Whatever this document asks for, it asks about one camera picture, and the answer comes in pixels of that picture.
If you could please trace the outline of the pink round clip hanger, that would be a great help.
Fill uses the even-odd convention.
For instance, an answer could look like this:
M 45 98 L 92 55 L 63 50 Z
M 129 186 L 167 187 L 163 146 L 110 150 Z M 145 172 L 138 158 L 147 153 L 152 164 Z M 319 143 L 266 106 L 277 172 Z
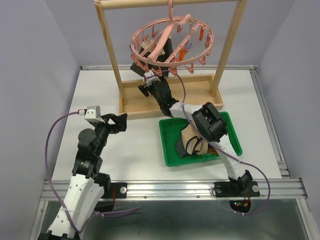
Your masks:
M 190 14 L 174 16 L 170 0 L 168 17 L 149 22 L 133 34 L 129 44 L 130 69 L 141 77 L 149 70 L 159 76 L 175 76 L 179 66 L 193 73 L 195 62 L 206 64 L 213 43 L 210 27 Z

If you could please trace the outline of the blue striped underwear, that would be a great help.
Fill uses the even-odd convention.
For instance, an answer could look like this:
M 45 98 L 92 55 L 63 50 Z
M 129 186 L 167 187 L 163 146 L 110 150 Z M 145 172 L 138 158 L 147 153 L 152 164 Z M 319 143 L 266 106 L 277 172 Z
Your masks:
M 184 143 L 182 134 L 179 135 L 177 142 L 175 144 L 175 151 L 177 152 L 178 156 L 181 159 L 191 155 L 187 151 L 189 142 L 190 142 L 190 139 L 187 140 L 186 143 Z

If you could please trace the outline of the cream navy-trim underwear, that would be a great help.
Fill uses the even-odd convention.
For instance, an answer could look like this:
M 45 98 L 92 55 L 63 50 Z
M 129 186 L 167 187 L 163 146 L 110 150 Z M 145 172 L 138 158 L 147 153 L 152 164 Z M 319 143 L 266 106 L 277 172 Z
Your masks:
M 189 155 L 204 155 L 208 153 L 208 143 L 188 124 L 181 131 L 181 139 L 185 151 Z

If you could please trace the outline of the brown underwear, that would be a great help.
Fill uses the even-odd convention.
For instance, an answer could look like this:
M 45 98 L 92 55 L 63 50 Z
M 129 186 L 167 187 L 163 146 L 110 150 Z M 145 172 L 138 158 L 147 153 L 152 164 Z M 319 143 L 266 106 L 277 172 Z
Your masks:
M 207 153 L 212 155 L 218 155 L 218 152 L 214 147 L 209 147 Z

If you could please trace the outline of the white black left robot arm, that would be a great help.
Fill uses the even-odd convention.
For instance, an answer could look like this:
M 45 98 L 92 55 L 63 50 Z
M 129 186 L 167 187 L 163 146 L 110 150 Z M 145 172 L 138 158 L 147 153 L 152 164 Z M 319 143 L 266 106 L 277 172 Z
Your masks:
M 61 207 L 47 232 L 39 234 L 40 240 L 82 238 L 99 199 L 111 193 L 110 175 L 100 172 L 102 151 L 110 134 L 127 129 L 126 113 L 101 115 L 99 106 L 79 109 L 67 115 L 82 116 L 93 128 L 86 128 L 78 135 L 77 153 L 65 197 L 60 197 L 52 179 L 48 179 Z

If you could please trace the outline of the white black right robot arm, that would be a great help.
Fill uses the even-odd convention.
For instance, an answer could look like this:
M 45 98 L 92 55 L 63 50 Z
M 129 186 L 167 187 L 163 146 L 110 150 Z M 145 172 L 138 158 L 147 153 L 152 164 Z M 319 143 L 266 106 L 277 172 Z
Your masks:
M 216 149 L 228 174 L 226 186 L 229 192 L 242 195 L 249 190 L 252 175 L 238 159 L 228 136 L 227 123 L 214 105 L 210 102 L 202 106 L 192 105 L 176 100 L 163 76 L 144 76 L 143 81 L 138 88 L 146 97 L 152 95 L 155 98 L 165 116 L 186 119 L 188 126 L 195 131 L 197 141 L 204 141 Z

